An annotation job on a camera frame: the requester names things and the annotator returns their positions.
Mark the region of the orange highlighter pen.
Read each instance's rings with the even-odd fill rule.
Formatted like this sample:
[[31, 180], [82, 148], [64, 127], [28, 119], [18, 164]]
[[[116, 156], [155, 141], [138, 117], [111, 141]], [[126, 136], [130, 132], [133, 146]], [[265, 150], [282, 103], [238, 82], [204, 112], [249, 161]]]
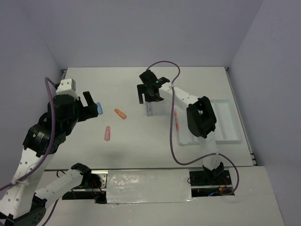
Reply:
[[179, 118], [178, 118], [177, 110], [174, 110], [174, 120], [175, 120], [176, 131], [179, 131]]

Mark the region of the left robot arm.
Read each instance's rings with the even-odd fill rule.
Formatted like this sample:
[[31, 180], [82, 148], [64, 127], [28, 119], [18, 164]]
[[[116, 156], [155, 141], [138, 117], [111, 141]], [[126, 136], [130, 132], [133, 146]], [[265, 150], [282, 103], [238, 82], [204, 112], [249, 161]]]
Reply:
[[5, 226], [36, 226], [47, 208], [75, 187], [87, 188], [99, 180], [92, 170], [76, 163], [56, 181], [38, 190], [46, 166], [59, 145], [66, 141], [78, 122], [98, 116], [97, 105], [88, 91], [83, 92], [87, 106], [80, 97], [69, 94], [54, 96], [48, 111], [30, 127], [23, 142], [22, 157], [12, 182], [0, 201], [0, 218]]

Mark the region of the clear blue spray bottle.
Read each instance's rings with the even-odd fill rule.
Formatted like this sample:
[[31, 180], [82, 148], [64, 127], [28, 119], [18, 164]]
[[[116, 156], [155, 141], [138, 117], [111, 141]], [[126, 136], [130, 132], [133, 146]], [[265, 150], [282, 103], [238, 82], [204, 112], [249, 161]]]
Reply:
[[147, 116], [153, 116], [153, 108], [152, 108], [152, 103], [151, 102], [146, 102], [146, 114]]

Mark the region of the orange highlighter cap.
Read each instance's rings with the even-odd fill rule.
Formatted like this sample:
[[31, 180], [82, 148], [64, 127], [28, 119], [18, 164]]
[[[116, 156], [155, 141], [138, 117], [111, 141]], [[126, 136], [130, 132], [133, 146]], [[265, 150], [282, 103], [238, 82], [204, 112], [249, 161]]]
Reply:
[[114, 109], [114, 111], [115, 111], [115, 113], [120, 117], [120, 118], [122, 118], [122, 119], [126, 119], [127, 118], [127, 116], [126, 116], [126, 114], [124, 114], [121, 110], [119, 110], [119, 109]]

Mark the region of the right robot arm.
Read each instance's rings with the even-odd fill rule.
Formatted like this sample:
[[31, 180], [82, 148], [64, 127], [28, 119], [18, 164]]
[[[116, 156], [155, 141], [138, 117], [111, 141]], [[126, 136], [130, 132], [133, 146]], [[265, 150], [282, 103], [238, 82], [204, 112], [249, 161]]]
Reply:
[[[224, 165], [219, 157], [215, 140], [217, 118], [208, 97], [196, 97], [174, 86], [165, 77], [157, 78], [151, 70], [146, 70], [139, 78], [142, 84], [137, 85], [139, 103], [171, 101], [169, 144], [174, 161], [181, 166], [188, 166], [200, 160], [203, 161], [205, 181], [215, 184], [221, 179]], [[187, 128], [198, 139], [203, 155], [190, 162], [177, 160], [172, 142], [174, 107], [177, 106], [186, 113]]]

